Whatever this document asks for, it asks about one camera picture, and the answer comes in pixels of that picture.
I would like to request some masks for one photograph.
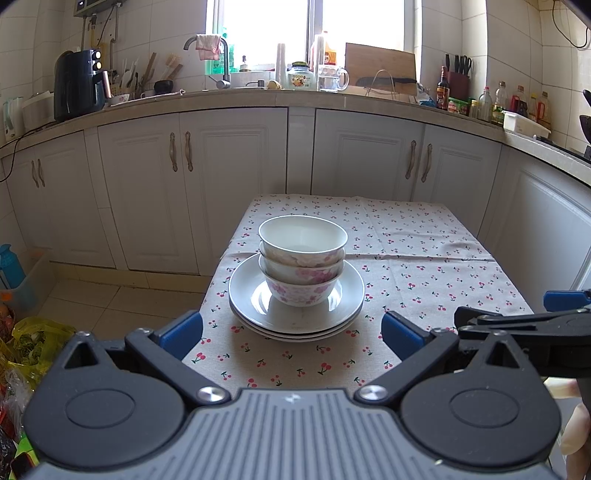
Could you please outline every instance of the cutting board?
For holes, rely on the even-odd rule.
[[[378,70],[387,70],[392,77],[417,78],[417,71],[414,64],[414,53],[389,48],[370,47],[347,43],[345,46],[345,70],[349,72],[349,83],[357,85],[359,79],[364,77],[374,78]],[[386,72],[381,72],[380,77],[388,77]],[[380,90],[392,90],[392,86],[380,84]],[[416,83],[394,83],[394,91],[415,96],[417,94]]]

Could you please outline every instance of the white plate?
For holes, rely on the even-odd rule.
[[[237,267],[228,287],[230,303],[249,323],[275,334],[324,333],[354,317],[361,309],[365,285],[349,262],[345,261],[343,273],[328,299],[312,307],[290,307],[272,297],[259,268],[258,255]]]

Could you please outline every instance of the white cabinet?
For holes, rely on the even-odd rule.
[[[178,114],[99,127],[115,224],[128,267],[197,273]]]
[[[252,199],[285,193],[287,109],[181,113],[180,125],[197,263],[212,275]]]
[[[5,157],[10,169],[12,157]],[[90,181],[82,132],[17,154],[8,179],[27,247],[45,248],[60,262],[114,267]]]
[[[533,311],[546,290],[591,288],[590,238],[589,187],[503,146],[479,239]]]
[[[427,125],[413,202],[442,203],[478,235],[501,154],[501,145]]]
[[[423,130],[408,120],[317,110],[312,195],[409,201]]]

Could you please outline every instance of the blue gripper pad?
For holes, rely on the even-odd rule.
[[[382,338],[400,360],[406,360],[431,340],[431,335],[396,312],[382,317]]]

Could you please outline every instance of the power cord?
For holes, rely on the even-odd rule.
[[[558,28],[558,25],[556,24],[556,19],[554,18],[554,7],[556,6],[556,2],[558,2],[559,0],[554,0],[554,3],[552,3],[552,21],[554,22],[554,26],[556,27],[556,30],[558,30],[560,32],[560,34],[566,38],[569,43],[575,47],[575,48],[585,48],[587,47],[587,43],[589,43],[589,27],[587,27],[587,30],[585,31],[585,43],[583,45],[581,45],[580,47],[578,45],[575,45],[573,42],[570,41],[570,38],[568,38],[566,35],[564,35],[562,33],[562,31]]]

